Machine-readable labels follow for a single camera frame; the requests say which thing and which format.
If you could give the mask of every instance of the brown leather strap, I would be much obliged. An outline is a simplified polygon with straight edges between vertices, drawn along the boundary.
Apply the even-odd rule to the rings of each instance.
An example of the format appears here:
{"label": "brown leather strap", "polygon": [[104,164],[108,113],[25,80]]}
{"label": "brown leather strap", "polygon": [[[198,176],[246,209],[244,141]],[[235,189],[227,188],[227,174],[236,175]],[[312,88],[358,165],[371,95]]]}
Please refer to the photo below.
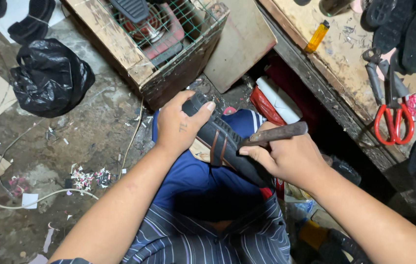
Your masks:
{"label": "brown leather strap", "polygon": [[218,140],[218,136],[219,136],[219,129],[216,129],[215,139],[213,139],[213,144],[211,145],[211,150],[209,152],[210,163],[213,163],[213,161],[215,160],[215,146],[216,146],[216,141]]}
{"label": "brown leather strap", "polygon": [[223,163],[223,159],[224,159],[224,151],[226,150],[226,143],[228,141],[228,136],[224,137],[224,144],[223,144],[223,149],[221,150],[221,155],[219,156],[220,162],[221,164]]}

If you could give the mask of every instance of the concrete floor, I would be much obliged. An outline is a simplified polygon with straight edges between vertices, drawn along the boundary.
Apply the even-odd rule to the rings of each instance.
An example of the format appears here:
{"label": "concrete floor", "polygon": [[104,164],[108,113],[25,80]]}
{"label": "concrete floor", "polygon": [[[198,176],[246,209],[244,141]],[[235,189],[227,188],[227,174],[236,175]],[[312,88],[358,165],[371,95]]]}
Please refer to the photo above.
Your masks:
{"label": "concrete floor", "polygon": [[[122,169],[122,161],[117,161],[118,155],[123,156],[128,147],[141,105],[140,99],[129,90],[119,74],[78,32],[72,18],[50,28],[48,37],[57,38],[88,62],[96,81],[80,105],[66,115],[45,119],[5,154],[8,161],[14,159],[1,176],[5,187],[11,188],[8,181],[13,176],[22,177],[25,180],[25,192],[36,193],[40,197],[63,189],[64,180],[70,177],[70,168],[74,163],[81,165],[86,172],[99,171],[105,167],[112,174],[118,174]],[[6,80],[9,80],[9,69],[17,66],[19,48],[17,44],[11,45],[0,33],[0,75]],[[237,82],[234,88],[221,95],[204,75],[201,77],[203,83],[196,89],[213,99],[220,111],[228,106],[254,109],[248,101],[252,89],[249,78],[244,78],[248,81]],[[127,169],[135,165],[149,149],[152,119],[148,117],[152,115],[151,111],[143,110],[142,122],[146,127],[141,126],[137,132],[125,164]],[[0,115],[0,154],[18,135],[40,119],[22,110],[17,103]],[[55,129],[56,138],[47,140],[46,131],[49,127]],[[101,197],[107,189],[97,187],[94,182],[92,192]],[[10,196],[0,187],[0,204],[20,206],[21,196]],[[39,203],[37,209],[0,208],[0,264],[28,263],[37,254],[50,257],[94,202],[90,196],[60,193]],[[54,231],[48,253],[44,253],[43,244],[49,223],[59,231]],[[96,228],[105,231],[105,227]],[[25,257],[21,257],[21,252],[25,252]]]}

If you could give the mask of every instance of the wire mesh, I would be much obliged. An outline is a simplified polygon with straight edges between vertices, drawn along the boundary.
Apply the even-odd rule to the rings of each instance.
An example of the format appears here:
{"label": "wire mesh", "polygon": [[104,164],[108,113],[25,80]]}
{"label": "wire mesh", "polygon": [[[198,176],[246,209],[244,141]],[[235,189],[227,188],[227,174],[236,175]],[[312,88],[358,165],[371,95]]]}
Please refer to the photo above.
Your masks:
{"label": "wire mesh", "polygon": [[210,3],[200,0],[169,0],[163,4],[147,3],[149,16],[138,23],[131,22],[107,0],[99,0],[137,48],[161,69],[178,53],[201,37],[217,18],[208,9]]}

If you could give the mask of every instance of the red handle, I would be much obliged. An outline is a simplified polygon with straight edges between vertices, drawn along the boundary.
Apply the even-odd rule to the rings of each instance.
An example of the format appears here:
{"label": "red handle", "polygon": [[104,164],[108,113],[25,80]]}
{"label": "red handle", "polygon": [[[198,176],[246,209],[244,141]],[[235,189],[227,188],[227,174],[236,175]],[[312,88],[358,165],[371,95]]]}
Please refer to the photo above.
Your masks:
{"label": "red handle", "polygon": [[[381,133],[379,132],[379,122],[381,121],[381,117],[384,115],[385,117],[385,122],[387,124],[387,130],[389,131],[389,141],[385,141],[382,137],[381,137]],[[383,143],[384,145],[393,145],[396,142],[396,138],[397,135],[395,133],[395,127],[394,127],[394,123],[393,123],[393,118],[392,118],[392,114],[390,109],[388,109],[386,107],[386,105],[381,105],[381,107],[379,107],[379,110],[377,111],[376,114],[376,119],[374,120],[374,133],[376,135],[376,138],[379,142]]]}
{"label": "red handle", "polygon": [[[399,144],[399,145],[404,145],[408,142],[410,142],[410,140],[412,139],[412,136],[414,134],[414,129],[415,129],[415,123],[413,121],[412,115],[410,114],[410,111],[408,111],[408,108],[405,104],[400,104],[400,106],[402,107],[402,109],[398,109],[397,110],[397,114],[395,117],[395,133],[396,133],[396,138],[395,138],[395,143]],[[402,111],[404,112],[404,120],[406,120],[407,122],[407,135],[405,136],[404,139],[400,139],[400,121],[402,120]]]}

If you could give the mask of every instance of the finger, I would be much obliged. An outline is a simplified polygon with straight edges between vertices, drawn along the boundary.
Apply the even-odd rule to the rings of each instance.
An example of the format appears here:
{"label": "finger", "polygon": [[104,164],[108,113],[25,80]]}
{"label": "finger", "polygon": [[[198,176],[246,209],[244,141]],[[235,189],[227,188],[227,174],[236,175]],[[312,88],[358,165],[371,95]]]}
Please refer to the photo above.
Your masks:
{"label": "finger", "polygon": [[278,166],[276,165],[275,160],[270,156],[270,153],[263,147],[253,146],[253,147],[241,147],[239,149],[239,154],[247,155],[252,159],[258,161],[262,164],[265,169],[271,174],[275,174]]}
{"label": "finger", "polygon": [[257,129],[256,132],[260,132],[260,131],[267,130],[267,129],[272,129],[275,127],[279,127],[279,125],[275,125],[274,123],[266,121],[259,127],[259,129]]}
{"label": "finger", "polygon": [[211,113],[215,110],[216,104],[213,101],[205,103],[198,112],[195,113],[190,120],[200,129],[206,122],[208,122]]}
{"label": "finger", "polygon": [[174,96],[174,98],[172,98],[169,103],[182,109],[182,105],[185,103],[185,101],[190,99],[190,97],[192,97],[192,95],[194,94],[195,92],[191,90],[181,91],[178,94],[176,94],[176,96]]}

